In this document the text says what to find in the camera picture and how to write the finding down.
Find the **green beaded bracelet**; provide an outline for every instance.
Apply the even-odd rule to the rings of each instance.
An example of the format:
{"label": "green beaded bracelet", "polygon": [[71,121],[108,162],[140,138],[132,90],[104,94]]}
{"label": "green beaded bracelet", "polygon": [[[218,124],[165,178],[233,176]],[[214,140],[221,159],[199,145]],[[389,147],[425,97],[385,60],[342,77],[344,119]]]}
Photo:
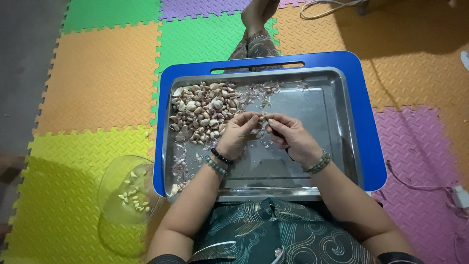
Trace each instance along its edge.
{"label": "green beaded bracelet", "polygon": [[206,163],[208,163],[215,171],[225,175],[227,173],[226,170],[224,170],[223,168],[221,168],[220,166],[217,165],[216,162],[214,162],[210,156],[205,156],[205,161]]}
{"label": "green beaded bracelet", "polygon": [[304,171],[309,174],[316,174],[322,171],[325,167],[329,165],[331,162],[331,154],[327,153],[324,149],[322,149],[323,154],[319,159],[318,163],[314,164],[312,167],[305,169]]}

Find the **green foam mat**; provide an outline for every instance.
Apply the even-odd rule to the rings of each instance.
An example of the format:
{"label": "green foam mat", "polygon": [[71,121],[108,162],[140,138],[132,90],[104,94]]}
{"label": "green foam mat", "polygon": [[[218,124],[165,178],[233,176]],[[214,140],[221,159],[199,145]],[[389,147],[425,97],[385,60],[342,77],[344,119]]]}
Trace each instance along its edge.
{"label": "green foam mat", "polygon": [[158,21],[160,0],[72,0],[61,32],[114,28]]}
{"label": "green foam mat", "polygon": [[[274,38],[278,30],[273,27],[277,23],[275,18],[269,19],[265,29],[271,35],[276,46],[280,41]],[[194,62],[224,61],[233,52],[241,40],[245,27],[241,22],[241,13],[222,16],[210,14],[208,18],[197,19],[186,17],[185,20],[163,22],[160,26],[161,47],[157,48],[160,57],[156,59],[159,67],[155,74],[160,75],[167,67],[174,64],[186,64]],[[154,87],[159,87],[159,80],[155,81]],[[155,125],[158,119],[159,89],[153,94],[153,100],[157,100],[156,106],[151,107],[155,113],[155,119],[150,120],[150,125]]]}

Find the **woman's right hand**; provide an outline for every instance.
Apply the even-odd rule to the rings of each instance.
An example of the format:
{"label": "woman's right hand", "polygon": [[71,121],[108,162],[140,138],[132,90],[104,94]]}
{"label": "woman's right hand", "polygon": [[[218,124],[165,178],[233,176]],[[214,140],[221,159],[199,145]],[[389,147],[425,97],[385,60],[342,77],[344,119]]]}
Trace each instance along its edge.
{"label": "woman's right hand", "polygon": [[[279,149],[289,148],[290,157],[305,168],[319,161],[322,149],[300,120],[283,114],[266,114],[264,118],[269,122],[265,131],[270,134],[272,141],[279,146]],[[272,130],[282,134],[285,139],[272,134]]]}

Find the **blue tray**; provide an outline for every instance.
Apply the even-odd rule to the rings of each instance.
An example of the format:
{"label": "blue tray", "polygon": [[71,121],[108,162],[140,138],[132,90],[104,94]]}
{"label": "blue tray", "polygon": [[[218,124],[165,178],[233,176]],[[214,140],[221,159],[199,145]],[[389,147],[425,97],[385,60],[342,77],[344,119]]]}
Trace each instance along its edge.
{"label": "blue tray", "polygon": [[[165,113],[169,90],[176,78],[210,75],[212,70],[226,68],[298,62],[304,63],[303,68],[335,67],[344,73],[347,81],[350,105],[355,123],[356,139],[362,164],[363,189],[365,191],[380,189],[385,184],[387,178],[383,153],[379,143],[378,132],[376,130],[360,60],[355,54],[348,51],[172,65],[166,68],[161,74],[158,125],[163,127],[163,124],[167,122]],[[153,185],[159,195],[166,196],[162,161],[158,161],[163,155],[163,133],[163,129],[157,129]]]}

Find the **power plug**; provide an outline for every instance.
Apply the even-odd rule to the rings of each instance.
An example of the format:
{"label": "power plug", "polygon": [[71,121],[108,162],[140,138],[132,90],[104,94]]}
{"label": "power plug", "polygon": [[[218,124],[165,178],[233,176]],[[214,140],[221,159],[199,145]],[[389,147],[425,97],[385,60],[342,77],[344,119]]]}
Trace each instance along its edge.
{"label": "power plug", "polygon": [[453,189],[453,200],[456,207],[459,208],[469,208],[469,193],[464,190],[461,185],[456,185],[452,187]]}

